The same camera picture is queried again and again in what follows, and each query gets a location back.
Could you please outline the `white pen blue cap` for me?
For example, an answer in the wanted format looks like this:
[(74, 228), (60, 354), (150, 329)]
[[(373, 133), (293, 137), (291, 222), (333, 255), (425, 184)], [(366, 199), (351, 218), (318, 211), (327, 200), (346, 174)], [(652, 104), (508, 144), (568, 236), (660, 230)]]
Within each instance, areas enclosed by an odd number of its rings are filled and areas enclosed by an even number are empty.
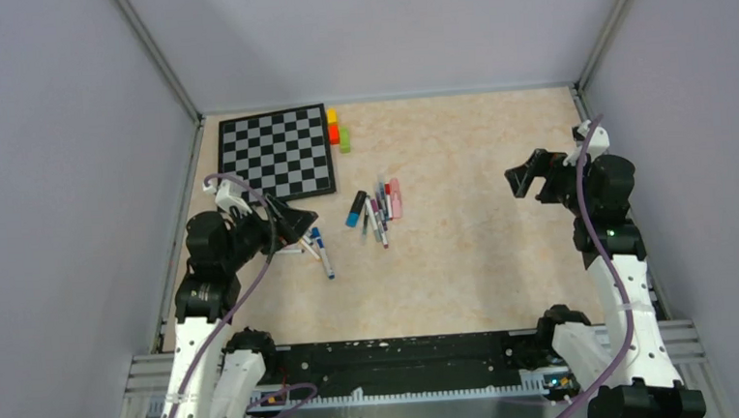
[(318, 252), (320, 254), (320, 257), (321, 257), (322, 266), (324, 266), (324, 269), (325, 269), (325, 272), (326, 272), (326, 277), (327, 277), (327, 279), (329, 279), (330, 281), (332, 281), (335, 278), (336, 273), (335, 273), (335, 270), (333, 268), (333, 265), (331, 264), (331, 261), (329, 260), (329, 256), (328, 256), (327, 250), (325, 248), (325, 244), (324, 244), (324, 241), (323, 241), (322, 234), (320, 233), (320, 231), (319, 231), (319, 229), (318, 229), (317, 226), (315, 226), (315, 227), (313, 227), (311, 229), (310, 235), (312, 237), (313, 242), (317, 246), (317, 250), (318, 250)]

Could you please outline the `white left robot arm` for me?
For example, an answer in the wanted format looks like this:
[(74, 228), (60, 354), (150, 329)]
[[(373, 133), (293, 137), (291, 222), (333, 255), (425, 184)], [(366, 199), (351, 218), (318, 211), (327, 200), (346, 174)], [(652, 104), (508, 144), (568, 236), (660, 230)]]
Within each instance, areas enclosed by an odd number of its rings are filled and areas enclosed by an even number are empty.
[(266, 196), (266, 213), (203, 211), (188, 220), (186, 274), (175, 294), (175, 346), (161, 418), (245, 418), (280, 363), (270, 334), (230, 324), (247, 295), (238, 272), (301, 239), (318, 218)]

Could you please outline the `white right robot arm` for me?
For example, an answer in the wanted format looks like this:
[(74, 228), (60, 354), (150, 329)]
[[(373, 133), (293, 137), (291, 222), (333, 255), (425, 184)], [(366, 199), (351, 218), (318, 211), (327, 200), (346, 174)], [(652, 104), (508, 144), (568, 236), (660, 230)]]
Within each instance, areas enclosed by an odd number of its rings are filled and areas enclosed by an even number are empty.
[(554, 305), (538, 322), (537, 355), (566, 363), (587, 418), (704, 418), (706, 400), (672, 364), (651, 302), (644, 240), (628, 217), (635, 165), (600, 155), (578, 171), (566, 158), (537, 149), (504, 176), (517, 198), (544, 179), (537, 200), (574, 214), (573, 241), (598, 290), (610, 348), (599, 344), (586, 315)]

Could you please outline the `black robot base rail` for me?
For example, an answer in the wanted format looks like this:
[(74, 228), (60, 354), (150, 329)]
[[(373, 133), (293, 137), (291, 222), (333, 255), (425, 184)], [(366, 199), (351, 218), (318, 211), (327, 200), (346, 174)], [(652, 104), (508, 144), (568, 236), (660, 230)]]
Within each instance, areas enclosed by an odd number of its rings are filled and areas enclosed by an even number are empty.
[(265, 363), (261, 385), (309, 382), (319, 399), (332, 399), (357, 388), (383, 396), (517, 386), (529, 372), (564, 361), (531, 329), (294, 344)]

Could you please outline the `black blue highlighter marker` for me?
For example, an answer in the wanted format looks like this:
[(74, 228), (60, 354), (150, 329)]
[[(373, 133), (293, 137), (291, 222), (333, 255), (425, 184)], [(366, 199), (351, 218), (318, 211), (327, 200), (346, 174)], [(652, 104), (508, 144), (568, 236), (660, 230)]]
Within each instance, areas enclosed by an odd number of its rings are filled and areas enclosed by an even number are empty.
[(366, 196), (367, 193), (363, 190), (360, 190), (355, 194), (346, 217), (345, 225), (355, 227), (358, 224), (359, 216), (362, 213), (362, 209), (365, 207)]

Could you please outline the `green transparent pen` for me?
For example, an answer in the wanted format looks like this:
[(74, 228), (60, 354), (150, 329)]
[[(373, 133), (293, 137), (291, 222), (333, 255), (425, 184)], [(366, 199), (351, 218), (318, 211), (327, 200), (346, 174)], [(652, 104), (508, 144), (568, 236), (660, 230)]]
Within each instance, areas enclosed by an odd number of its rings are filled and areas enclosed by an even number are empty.
[(369, 223), (370, 223), (370, 217), (369, 217), (368, 210), (366, 209), (366, 207), (363, 210), (362, 218), (363, 218), (363, 223), (362, 223), (361, 233), (362, 233), (362, 238), (366, 239), (368, 237), (368, 229), (369, 229)]

